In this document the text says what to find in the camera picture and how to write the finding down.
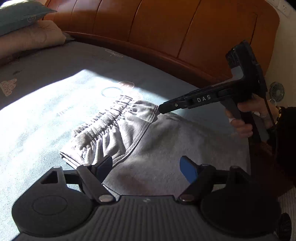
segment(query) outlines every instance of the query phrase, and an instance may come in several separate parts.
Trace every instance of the wooden headboard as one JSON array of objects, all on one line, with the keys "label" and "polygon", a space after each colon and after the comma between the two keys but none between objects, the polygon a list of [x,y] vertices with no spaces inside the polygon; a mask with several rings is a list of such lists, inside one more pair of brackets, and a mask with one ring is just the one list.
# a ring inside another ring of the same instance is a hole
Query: wooden headboard
[{"label": "wooden headboard", "polygon": [[265,0],[48,0],[44,17],[197,87],[231,77],[225,54],[246,39],[265,73],[279,16]]}]

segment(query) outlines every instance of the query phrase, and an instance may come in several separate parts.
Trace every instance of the ribbed plastic surface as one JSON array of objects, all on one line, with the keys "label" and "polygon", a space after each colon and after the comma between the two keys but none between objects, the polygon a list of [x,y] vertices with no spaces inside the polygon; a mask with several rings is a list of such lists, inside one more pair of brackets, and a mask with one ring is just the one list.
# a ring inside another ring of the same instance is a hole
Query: ribbed plastic surface
[{"label": "ribbed plastic surface", "polygon": [[172,196],[123,196],[101,206],[93,218],[71,234],[37,238],[20,234],[15,241],[275,241],[274,235],[239,239],[218,233],[199,216],[196,207],[177,204]]}]

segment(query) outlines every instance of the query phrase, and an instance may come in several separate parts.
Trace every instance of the bed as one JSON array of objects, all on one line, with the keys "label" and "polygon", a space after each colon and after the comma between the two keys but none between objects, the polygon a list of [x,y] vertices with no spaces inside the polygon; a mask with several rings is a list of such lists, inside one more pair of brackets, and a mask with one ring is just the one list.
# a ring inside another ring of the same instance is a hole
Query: bed
[{"label": "bed", "polygon": [[[255,0],[46,4],[57,12],[44,20],[53,20],[76,41],[0,68],[1,80],[15,84],[12,94],[0,95],[0,189],[6,207],[1,211],[1,240],[18,234],[11,217],[13,202],[52,166],[72,169],[59,151],[76,126],[125,91],[159,105],[228,79],[225,53],[243,39],[251,43],[266,72],[279,24],[274,9]],[[250,171],[248,141],[235,136],[221,104],[175,113],[232,139]]]}]

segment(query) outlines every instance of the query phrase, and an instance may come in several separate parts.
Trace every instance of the hand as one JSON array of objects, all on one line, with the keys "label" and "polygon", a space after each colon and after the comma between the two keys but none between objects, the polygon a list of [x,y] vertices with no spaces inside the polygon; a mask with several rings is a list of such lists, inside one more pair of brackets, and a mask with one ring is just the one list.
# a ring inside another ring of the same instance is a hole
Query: hand
[{"label": "hand", "polygon": [[[271,114],[274,118],[274,121],[276,122],[277,117],[279,116],[279,110],[268,101],[268,106],[270,108]],[[272,121],[269,117],[267,107],[265,105],[264,99],[261,97],[254,95],[253,99],[250,99],[246,102],[238,103],[237,107],[242,112],[259,112],[260,117],[263,119],[266,129],[269,129],[272,127]],[[239,136],[241,138],[248,138],[253,135],[253,126],[251,124],[245,124],[243,120],[240,119],[234,119],[231,112],[227,109],[225,109],[226,116],[230,119],[233,119],[230,124],[236,128]]]}]

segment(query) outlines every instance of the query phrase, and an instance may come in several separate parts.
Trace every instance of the cable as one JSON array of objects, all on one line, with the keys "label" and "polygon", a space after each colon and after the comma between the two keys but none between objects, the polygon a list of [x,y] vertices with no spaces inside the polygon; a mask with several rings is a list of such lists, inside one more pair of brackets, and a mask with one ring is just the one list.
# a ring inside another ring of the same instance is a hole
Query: cable
[{"label": "cable", "polygon": [[275,99],[269,99],[268,101],[271,103],[271,100],[273,100],[275,105],[277,106],[276,100]]},{"label": "cable", "polygon": [[279,142],[278,142],[278,135],[277,135],[277,131],[276,131],[276,123],[274,122],[274,118],[273,118],[272,113],[271,113],[271,111],[270,111],[270,108],[269,108],[269,105],[268,105],[268,103],[267,103],[267,99],[266,99],[266,97],[264,97],[264,102],[265,102],[265,105],[266,105],[266,108],[267,108],[268,114],[269,114],[269,116],[270,116],[270,118],[271,118],[272,125],[273,125],[273,127],[274,127],[274,131],[275,131],[275,136],[276,136],[276,151],[275,151],[275,159],[276,159],[276,158],[277,158],[277,154],[278,154],[278,144],[279,144]]}]

